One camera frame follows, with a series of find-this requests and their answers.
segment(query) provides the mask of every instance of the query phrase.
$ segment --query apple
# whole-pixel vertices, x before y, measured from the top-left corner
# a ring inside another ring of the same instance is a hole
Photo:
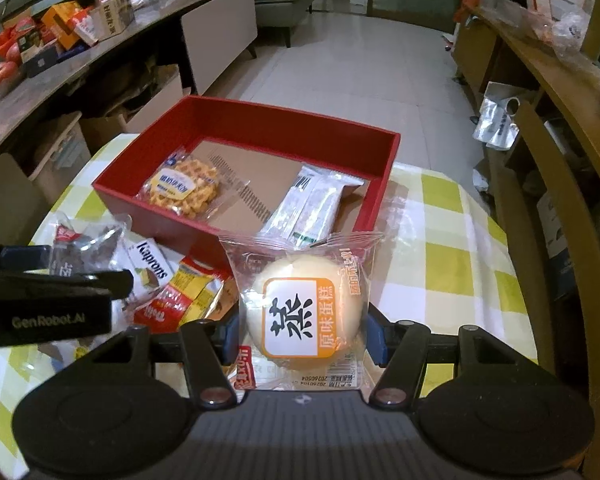
[[[0,81],[11,77],[18,71],[18,66],[13,61],[3,61],[0,63]]]
[[[18,44],[12,44],[7,51],[7,61],[13,61],[16,65],[22,63],[22,58],[20,57],[20,49],[18,48]]]

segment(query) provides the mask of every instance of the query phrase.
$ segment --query yellow checkered tablecloth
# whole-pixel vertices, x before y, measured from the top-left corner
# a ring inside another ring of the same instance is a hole
[[[112,140],[89,162],[33,237],[48,244],[51,215],[93,219],[108,215],[93,180],[134,138]],[[461,186],[435,171],[395,164],[376,228],[385,240],[376,256],[371,300],[390,319],[411,319],[435,333],[456,334],[471,323],[536,359],[531,325],[498,225]],[[430,366],[423,393],[451,378],[451,365]],[[0,349],[0,469],[8,478],[26,470],[11,433],[19,400],[54,373],[35,346]]]

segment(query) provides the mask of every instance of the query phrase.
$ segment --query countertop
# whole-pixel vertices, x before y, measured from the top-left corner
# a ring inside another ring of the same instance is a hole
[[[20,124],[61,88],[88,73],[92,62],[140,32],[176,14],[183,14],[210,0],[155,0],[136,11],[136,19],[121,34],[59,63],[33,78],[25,79],[0,101],[0,146]]]

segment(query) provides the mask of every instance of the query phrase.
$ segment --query wooden shelf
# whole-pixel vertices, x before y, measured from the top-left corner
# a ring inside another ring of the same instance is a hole
[[[514,120],[551,194],[573,262],[587,340],[589,400],[596,415],[584,474],[600,479],[600,241],[573,173],[532,105],[523,102]],[[509,251],[513,259],[515,242],[509,243]]]
[[[540,83],[569,123],[600,176],[600,82],[584,81],[564,66],[548,47],[538,41],[520,40],[507,27],[490,21],[480,9],[475,9],[474,13],[497,32]]]
[[[486,151],[491,172],[490,187],[496,202],[496,218],[507,234],[509,255],[534,332],[538,364],[555,373],[550,297],[544,275],[544,239],[532,221],[532,206],[525,199],[516,174],[504,166],[505,153],[489,148]]]

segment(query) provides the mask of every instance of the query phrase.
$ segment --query red box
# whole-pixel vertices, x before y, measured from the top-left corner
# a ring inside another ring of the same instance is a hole
[[[331,117],[239,101],[189,96],[149,126],[94,181],[112,213],[134,232],[216,268],[228,268],[219,230],[136,200],[144,181],[181,146],[203,139],[284,156],[369,181],[355,231],[374,228],[400,135]]]

